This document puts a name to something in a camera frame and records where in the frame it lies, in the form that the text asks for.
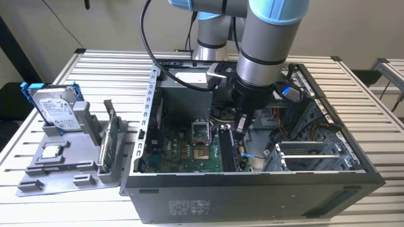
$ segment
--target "wall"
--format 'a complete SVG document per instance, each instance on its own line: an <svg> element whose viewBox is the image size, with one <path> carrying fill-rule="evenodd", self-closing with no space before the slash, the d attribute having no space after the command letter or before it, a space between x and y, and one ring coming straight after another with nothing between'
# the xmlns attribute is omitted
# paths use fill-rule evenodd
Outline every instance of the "wall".
<svg viewBox="0 0 404 227"><path fill-rule="evenodd" d="M144 0L47 0L88 49L144 50L139 17ZM377 57L404 58L401 0L312 0L291 54L339 55L351 68L367 69ZM52 81L79 47L41 0L1 0L0 14L37 73ZM153 0L145 20L152 49L183 48L191 12ZM196 27L192 33L195 43Z"/></svg>
<svg viewBox="0 0 404 227"><path fill-rule="evenodd" d="M0 49L0 88L9 82L23 82L23 78Z"/></svg>

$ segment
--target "wire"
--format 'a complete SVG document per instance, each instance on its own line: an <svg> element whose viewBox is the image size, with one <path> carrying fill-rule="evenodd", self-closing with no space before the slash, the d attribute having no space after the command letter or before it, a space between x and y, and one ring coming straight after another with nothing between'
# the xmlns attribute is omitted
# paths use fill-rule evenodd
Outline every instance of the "wire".
<svg viewBox="0 0 404 227"><path fill-rule="evenodd" d="M384 90L381 92L381 95L380 95L380 98L379 98L380 100L381 100L381 98L384 96L384 92L385 92L387 88L389 87L389 84L391 84L391 82L388 82L387 85L385 85L385 88L384 88Z"/></svg>
<svg viewBox="0 0 404 227"><path fill-rule="evenodd" d="M149 7L149 4L151 4L151 1L152 0L147 0L145 4L144 4L144 7L143 7L143 10L141 10L141 14L140 14L140 35L141 35L141 40L143 40L143 44L144 44L144 48L145 48L145 51L153 61L153 63L156 64L156 66L159 67L159 69L161 70L161 72L164 74L167 74L167 76L173 79L180 85L193 89L193 90L197 90L197 91L213 91L215 90L215 87L199 87L199 86L193 86L192 84L188 84L187 82L184 82L183 80L180 80L175 75L171 74L171 72L161 66L161 64L159 63L153 53L152 53L152 50L151 50L151 46L149 46L149 43L147 42L147 38L145 38L145 33L144 33L144 15L145 15L145 12L147 12L147 8Z"/></svg>
<svg viewBox="0 0 404 227"><path fill-rule="evenodd" d="M396 104L393 105L392 112L397 109L399 103L400 103L400 101L397 101Z"/></svg>
<svg viewBox="0 0 404 227"><path fill-rule="evenodd" d="M273 108L273 115L275 115L276 118L277 118L277 122L279 122L279 131L280 131L280 133L283 134L283 136L284 136L285 138L288 138L288 134L287 134L287 131L285 131L285 128L284 128L284 125L283 125L283 120L281 120L280 113L279 113L279 108Z"/></svg>
<svg viewBox="0 0 404 227"><path fill-rule="evenodd" d="M48 3L45 2L45 0L41 0L41 1L43 1L43 3L47 5L47 7L48 7L48 9L51 10L51 12L53 13L53 15L55 15L56 19L59 20L59 22L60 22L60 24L61 24L64 30L67 30L67 32L71 34L71 36L75 38L75 40L77 41L79 45L80 45L81 48L84 49L84 46L81 45L81 42L80 42L79 39L75 37L75 35L71 33L71 31L68 30L68 28L64 26L64 24L63 24L60 18L57 17L57 15L56 15L53 9L51 8L51 6L49 6Z"/></svg>
<svg viewBox="0 0 404 227"><path fill-rule="evenodd" d="M240 46L239 46L239 39L237 39L237 32L236 32L236 17L233 17L233 37L235 37L237 53L240 53Z"/></svg>
<svg viewBox="0 0 404 227"><path fill-rule="evenodd" d="M195 11L192 13L191 16L191 24L189 24L189 30L188 30L188 35L187 35L187 40L185 40L185 50L188 50L187 45L189 45L189 50L191 50L191 31L192 31L192 27L193 27L193 22L196 20L196 16L197 16L197 11Z"/></svg>
<svg viewBox="0 0 404 227"><path fill-rule="evenodd" d="M309 135L311 135L311 141L315 141L315 130L316 130L316 127L317 127L317 125L316 124L313 124L312 125L312 128L311 128L311 133L309 133Z"/></svg>
<svg viewBox="0 0 404 227"><path fill-rule="evenodd" d="M211 118L212 118L215 121L220 122L220 123L231 123L231 122L235 122L232 118L217 119L217 118L215 118L212 115L211 115Z"/></svg>
<svg viewBox="0 0 404 227"><path fill-rule="evenodd" d="M304 131L307 127L309 127L316 121L319 121L323 118L324 118L323 115L320 117L315 118L309 123L307 123L307 125L303 126L300 131Z"/></svg>
<svg viewBox="0 0 404 227"><path fill-rule="evenodd" d="M256 156L256 155L253 155L253 154L240 153L240 155L241 155L243 157L256 157L256 158L259 158L259 159L267 159L265 157L259 157L259 156Z"/></svg>

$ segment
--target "black cable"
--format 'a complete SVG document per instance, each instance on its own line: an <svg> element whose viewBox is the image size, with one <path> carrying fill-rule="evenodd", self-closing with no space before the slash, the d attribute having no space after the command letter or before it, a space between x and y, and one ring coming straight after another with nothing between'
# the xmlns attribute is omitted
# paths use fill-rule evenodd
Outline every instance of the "black cable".
<svg viewBox="0 0 404 227"><path fill-rule="evenodd" d="M239 46L239 39L237 39L237 32L236 32L236 17L233 17L233 37L235 37L237 53L240 53L240 46Z"/></svg>
<svg viewBox="0 0 404 227"><path fill-rule="evenodd" d="M400 103L400 101L397 101L396 104L393 105L392 112L397 109L399 103Z"/></svg>
<svg viewBox="0 0 404 227"><path fill-rule="evenodd" d="M188 50L187 45L189 45L189 50L191 50L191 31L192 31L192 27L193 27L193 22L196 20L196 16L197 16L197 11L192 12L192 16L191 16L191 24L189 24L189 30L188 30L187 40L185 40L185 50Z"/></svg>
<svg viewBox="0 0 404 227"><path fill-rule="evenodd" d="M253 157L256 157L256 158L259 158L259 159L267 159L265 157L259 157L259 156L253 156Z"/></svg>
<svg viewBox="0 0 404 227"><path fill-rule="evenodd" d="M285 79L287 79L288 81L289 81L291 78L292 78L295 68L296 68L296 64L291 63L291 64L288 65L288 74L287 74L287 76L285 76Z"/></svg>
<svg viewBox="0 0 404 227"><path fill-rule="evenodd" d="M144 33L144 15L145 15L145 12L147 12L147 8L149 7L151 1L152 0L147 0L147 2L144 4L144 7L143 7L143 10L141 10L141 14L140 14L140 35L141 35L141 40L143 40L145 51L147 51L153 63L160 68L161 72L165 73L167 76L169 78L172 78L180 85L183 85L183 86L185 86L185 87L188 87L193 90L197 90L197 91L213 91L215 87L197 87L197 86L193 86L193 85L188 84L183 80L180 80L175 75L171 74L171 72L159 63L159 61L157 61L157 59L156 59L156 57L152 53L151 46L149 46L149 43L147 42L145 33Z"/></svg>
<svg viewBox="0 0 404 227"><path fill-rule="evenodd" d="M384 88L384 90L383 90L383 92L381 92L381 95L380 95L380 98L379 98L380 100L381 100L381 98L383 98L383 95L384 95L384 92L385 92L387 88L389 87L389 84L391 84L391 82L388 82L387 85L385 85L385 88Z"/></svg>
<svg viewBox="0 0 404 227"><path fill-rule="evenodd" d="M84 46L81 45L81 43L80 43L79 39L75 37L75 35L73 35L73 34L71 33L71 31L68 30L68 28L64 26L64 24L63 24L63 22L61 22L60 18L57 17L57 15L56 15L55 11L52 10L52 8L51 8L51 6L48 5L48 3L45 2L45 0L43 0L43 3L47 5L48 9L49 9L49 10L51 10L51 12L53 13L53 15L55 15L56 19L59 20L59 22L60 22L60 24L61 24L61 26L63 26L63 28L67 30L67 32L71 34L71 36L75 38L75 40L77 41L79 45L80 45L80 46L81 46L81 48L84 49Z"/></svg>

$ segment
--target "robotic arm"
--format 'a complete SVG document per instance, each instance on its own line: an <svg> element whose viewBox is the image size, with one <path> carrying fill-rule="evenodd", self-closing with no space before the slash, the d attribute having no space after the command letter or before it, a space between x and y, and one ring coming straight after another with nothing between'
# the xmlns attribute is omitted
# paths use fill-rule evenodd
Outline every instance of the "robotic arm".
<svg viewBox="0 0 404 227"><path fill-rule="evenodd" d="M203 48L219 49L225 46L227 37L220 34L223 29L209 29L212 24L220 26L228 19L225 16L247 17L237 60L237 79L232 91L237 105L236 132L244 134L255 111L269 103L273 83L280 78L300 21L308 11L309 0L168 1L181 9L205 12L199 18L196 48L199 55L193 56L196 59L201 56Z"/></svg>

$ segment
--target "slatted workbench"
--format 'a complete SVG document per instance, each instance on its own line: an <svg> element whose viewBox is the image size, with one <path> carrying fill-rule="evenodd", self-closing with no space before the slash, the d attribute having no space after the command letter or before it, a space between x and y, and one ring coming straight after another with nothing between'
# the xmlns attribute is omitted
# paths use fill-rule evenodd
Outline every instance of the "slatted workbench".
<svg viewBox="0 0 404 227"><path fill-rule="evenodd" d="M189 58L185 53L157 53L156 56ZM288 62L305 64L387 184L331 220L192 226L404 226L404 125L343 62L308 56L291 56ZM144 52L87 50L84 54L73 55L55 80L55 84L72 81L80 84L84 98L91 102L91 112L101 120L108 119L103 100L112 99L119 115L129 121L125 152L131 151L136 138L151 67L152 61ZM120 197L119 188L24 198L15 196L16 184L44 135L41 124L40 116L32 111L0 153L0 224L41 227L141 225L132 202L128 197Z"/></svg>

